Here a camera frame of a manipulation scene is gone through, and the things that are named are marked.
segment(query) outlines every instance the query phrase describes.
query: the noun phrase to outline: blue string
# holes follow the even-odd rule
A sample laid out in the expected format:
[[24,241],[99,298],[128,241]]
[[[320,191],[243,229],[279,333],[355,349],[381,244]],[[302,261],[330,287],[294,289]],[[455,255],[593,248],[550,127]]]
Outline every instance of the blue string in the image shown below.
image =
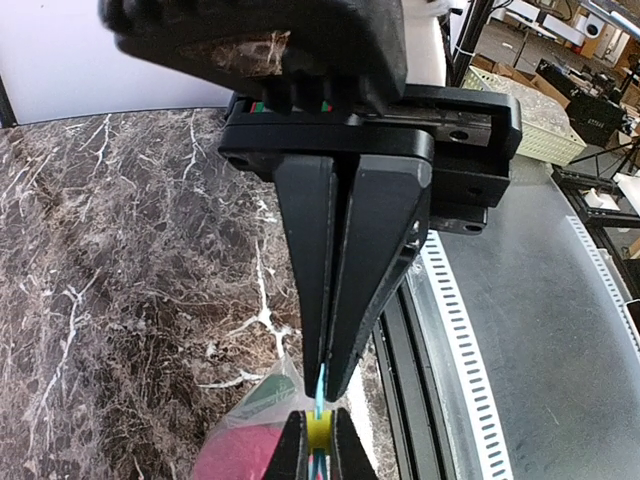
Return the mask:
[[[324,411],[324,363],[320,365],[320,376],[318,378],[318,385],[316,386],[316,420],[322,418],[322,412]],[[327,455],[323,448],[316,448],[313,450],[313,462],[310,466],[309,477],[311,480],[317,480],[318,473],[322,476],[323,480],[328,480],[327,476]]]

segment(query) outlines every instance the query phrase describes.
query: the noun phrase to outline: brown marble surface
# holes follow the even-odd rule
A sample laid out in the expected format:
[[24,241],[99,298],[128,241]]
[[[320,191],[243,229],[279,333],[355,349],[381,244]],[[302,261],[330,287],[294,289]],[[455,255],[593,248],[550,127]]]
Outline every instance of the brown marble surface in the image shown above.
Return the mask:
[[[299,365],[274,189],[217,155],[221,116],[0,130],[2,478],[189,478],[256,376]],[[396,478],[372,351],[362,372]]]

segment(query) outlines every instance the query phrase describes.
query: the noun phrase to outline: yellow band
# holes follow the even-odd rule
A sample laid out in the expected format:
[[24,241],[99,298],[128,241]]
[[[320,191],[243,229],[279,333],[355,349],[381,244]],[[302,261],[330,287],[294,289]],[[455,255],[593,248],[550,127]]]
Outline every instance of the yellow band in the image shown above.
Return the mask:
[[318,448],[324,449],[327,455],[331,453],[331,415],[331,410],[325,410],[317,419],[315,412],[307,412],[309,454]]

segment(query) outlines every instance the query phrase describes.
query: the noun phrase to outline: pink object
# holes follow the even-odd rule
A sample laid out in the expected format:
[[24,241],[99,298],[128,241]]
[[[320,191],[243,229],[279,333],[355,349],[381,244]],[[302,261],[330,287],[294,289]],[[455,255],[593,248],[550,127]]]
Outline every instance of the pink object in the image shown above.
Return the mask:
[[225,430],[209,438],[193,468],[194,480],[260,480],[282,430],[265,425]]

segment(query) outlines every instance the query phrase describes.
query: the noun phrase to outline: white perforated strip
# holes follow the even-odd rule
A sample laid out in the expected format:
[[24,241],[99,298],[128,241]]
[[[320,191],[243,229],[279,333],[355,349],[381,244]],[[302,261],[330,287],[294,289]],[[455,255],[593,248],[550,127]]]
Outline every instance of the white perforated strip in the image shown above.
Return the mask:
[[513,473],[493,399],[491,385],[467,309],[436,232],[429,237],[422,258],[455,360],[474,440],[485,480],[511,480]]
[[589,258],[591,258],[591,261],[593,262],[596,269],[598,270],[598,274],[600,275],[600,278],[602,279],[602,282],[604,283],[604,286],[606,287],[607,292],[611,297],[611,301],[616,306],[616,310],[618,311],[620,320],[622,320],[622,322],[626,327],[625,330],[627,331],[627,334],[631,339],[633,348],[636,351],[636,356],[640,361],[640,338],[638,336],[638,330],[636,330],[636,327],[633,324],[633,322],[629,318],[627,318],[627,315],[625,313],[625,308],[624,308],[624,298],[620,294],[620,290],[618,290],[618,286],[616,285],[616,282],[613,280],[613,277],[611,276],[611,273],[609,273],[609,269],[607,268],[607,265],[602,260],[602,257],[600,256],[600,252],[598,252],[598,248],[596,247],[595,243],[593,243],[593,239],[589,235],[589,232],[587,232],[587,229],[584,228],[584,225],[582,224],[580,219],[573,215],[568,215],[567,220],[573,227],[573,230],[576,232],[576,235],[578,235],[578,238],[582,242],[582,245],[584,246],[585,250],[589,254]]

